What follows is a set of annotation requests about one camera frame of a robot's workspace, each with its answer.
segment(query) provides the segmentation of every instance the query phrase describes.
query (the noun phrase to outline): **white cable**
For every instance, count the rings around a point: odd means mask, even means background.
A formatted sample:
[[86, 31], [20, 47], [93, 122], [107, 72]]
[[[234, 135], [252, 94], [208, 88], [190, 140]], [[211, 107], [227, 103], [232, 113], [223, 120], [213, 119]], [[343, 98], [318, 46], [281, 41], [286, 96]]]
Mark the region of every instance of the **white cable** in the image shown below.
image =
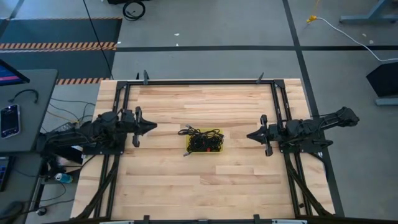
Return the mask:
[[362, 47], [366, 48], [368, 51], [370, 51], [373, 56], [380, 62], [388, 62], [388, 61], [392, 61], [392, 60], [398, 60], [398, 58], [390, 58], [390, 59], [379, 59], [379, 57], [376, 56], [376, 54], [373, 53], [373, 51], [371, 49], [369, 49], [369, 47], [367, 47], [366, 45], [363, 45], [361, 43], [359, 43], [358, 41], [354, 40], [352, 37], [350, 37], [348, 34], [346, 34], [345, 32], [337, 29], [336, 27], [334, 27], [333, 25], [331, 25], [328, 21], [326, 21], [326, 19], [321, 18], [321, 17], [317, 17], [316, 19], [322, 20], [323, 22], [326, 22], [329, 26], [331, 26], [331, 28], [337, 30], [338, 32], [341, 32], [342, 34], [344, 34], [346, 37], [350, 38], [353, 42], [361, 45]]

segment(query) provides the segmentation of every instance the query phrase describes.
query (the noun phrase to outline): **yellow tray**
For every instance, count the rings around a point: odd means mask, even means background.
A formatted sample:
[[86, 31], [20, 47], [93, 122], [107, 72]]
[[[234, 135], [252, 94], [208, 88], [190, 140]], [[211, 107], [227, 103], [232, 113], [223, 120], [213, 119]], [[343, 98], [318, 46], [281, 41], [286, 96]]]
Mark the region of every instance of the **yellow tray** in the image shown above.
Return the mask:
[[[224, 134], [223, 130], [220, 128], [199, 128], [201, 132], [205, 132], [205, 131], [211, 131], [214, 129], [219, 129], [220, 130], [220, 134]], [[188, 152], [188, 146], [189, 146], [189, 139], [191, 138], [191, 136], [186, 135], [185, 136], [185, 142], [186, 142], [186, 146], [185, 146], [185, 150]], [[191, 153], [195, 153], [195, 154], [204, 154], [204, 153], [220, 153], [222, 152], [224, 149], [224, 143], [221, 145], [221, 149], [219, 152], [191, 152]]]

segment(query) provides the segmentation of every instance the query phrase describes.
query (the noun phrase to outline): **gray desk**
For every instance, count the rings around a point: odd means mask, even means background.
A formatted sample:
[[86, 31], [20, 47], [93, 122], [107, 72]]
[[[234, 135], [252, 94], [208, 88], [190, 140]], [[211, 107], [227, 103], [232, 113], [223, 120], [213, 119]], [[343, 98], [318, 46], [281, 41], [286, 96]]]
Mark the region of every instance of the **gray desk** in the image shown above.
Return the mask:
[[[15, 100], [21, 106], [21, 133], [8, 139], [0, 139], [0, 155], [16, 157], [12, 168], [28, 175], [37, 176], [40, 173], [43, 160], [34, 152], [35, 141], [40, 133], [45, 112], [57, 80], [56, 70], [21, 70], [30, 79], [30, 83], [12, 86], [0, 86], [0, 108], [9, 105], [8, 100], [21, 90], [33, 88], [39, 92], [39, 101], [34, 103], [34, 93], [22, 93]], [[37, 178], [26, 177], [11, 170], [6, 188], [0, 192], [0, 210], [13, 201], [30, 201], [37, 190]], [[21, 215], [14, 223], [24, 223], [27, 215]]]
[[21, 70], [23, 75], [30, 79], [30, 83], [10, 86], [0, 86], [0, 108], [5, 108], [14, 95], [25, 89], [35, 89], [39, 92], [39, 101], [34, 103], [35, 94], [32, 92], [21, 93], [15, 104], [21, 110], [21, 133], [7, 139], [0, 139], [0, 153], [4, 152], [30, 152], [40, 133], [45, 112], [49, 106], [50, 98], [57, 81], [56, 70]]

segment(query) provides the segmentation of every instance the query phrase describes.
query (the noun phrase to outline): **desk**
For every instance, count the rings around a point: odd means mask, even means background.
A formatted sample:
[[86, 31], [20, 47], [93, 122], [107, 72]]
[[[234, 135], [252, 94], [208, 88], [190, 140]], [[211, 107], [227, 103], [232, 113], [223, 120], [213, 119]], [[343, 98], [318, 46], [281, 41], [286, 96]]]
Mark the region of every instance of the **desk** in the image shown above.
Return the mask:
[[[284, 81], [293, 119], [309, 118], [301, 81]], [[102, 81], [94, 114], [112, 110], [116, 84]], [[121, 94], [119, 106], [123, 99]], [[133, 85], [128, 109], [136, 106], [158, 127], [140, 137], [140, 148], [134, 148], [132, 135], [127, 135], [112, 220], [142, 220], [144, 215], [151, 220], [294, 217], [284, 157], [276, 142], [274, 155], [266, 157], [264, 146], [246, 138], [260, 127], [262, 114], [269, 123], [277, 121], [270, 85]], [[185, 136], [177, 132], [186, 124], [221, 128], [224, 151], [183, 157]], [[72, 217], [98, 188], [102, 163], [103, 156], [96, 156], [81, 171]], [[302, 154], [302, 164], [309, 189], [333, 213], [323, 164], [307, 154]], [[297, 193], [302, 202], [298, 188]], [[108, 195], [103, 198], [102, 215]]]
[[[20, 70], [20, 72], [30, 79], [30, 83], [0, 86], [0, 108], [9, 105], [7, 101], [13, 98], [18, 91], [27, 88], [33, 88], [39, 92], [39, 101], [36, 105], [34, 104], [35, 95], [33, 93], [23, 93], [18, 96], [15, 103], [21, 106], [21, 133], [8, 139], [0, 139], [0, 152], [2, 152], [2, 156], [16, 157], [12, 168], [35, 176], [41, 171], [43, 160], [39, 154], [32, 151], [49, 105], [58, 72], [56, 70]], [[36, 186], [37, 178], [26, 177], [11, 170], [6, 189], [0, 192], [0, 210], [5, 209], [13, 201], [32, 200]], [[21, 215], [14, 223], [24, 223], [26, 216]]]

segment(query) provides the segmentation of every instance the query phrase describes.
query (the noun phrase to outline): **wooden table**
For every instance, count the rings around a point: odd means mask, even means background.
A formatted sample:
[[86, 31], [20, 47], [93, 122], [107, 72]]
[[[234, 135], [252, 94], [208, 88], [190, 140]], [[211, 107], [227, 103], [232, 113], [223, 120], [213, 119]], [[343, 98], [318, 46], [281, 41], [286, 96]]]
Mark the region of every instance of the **wooden table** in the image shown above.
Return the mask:
[[[293, 119], [309, 118], [301, 81], [286, 79], [285, 84]], [[115, 89], [116, 81], [102, 81], [95, 114], [112, 109]], [[246, 137], [260, 127], [262, 114], [276, 123], [269, 85], [133, 86], [129, 109], [136, 106], [158, 127], [140, 138], [140, 148], [132, 145], [132, 134], [127, 136], [112, 220], [142, 220], [144, 215], [151, 220], [294, 217], [285, 162], [276, 142], [274, 155], [266, 157], [264, 145]], [[183, 157], [185, 136], [177, 132], [186, 124], [222, 129], [224, 151]], [[98, 189], [102, 163], [103, 156], [96, 156], [82, 170], [72, 217]], [[323, 164], [308, 154], [302, 154], [302, 164], [308, 188], [333, 213]], [[302, 202], [298, 187], [297, 193]], [[102, 215], [107, 193], [103, 198]]]

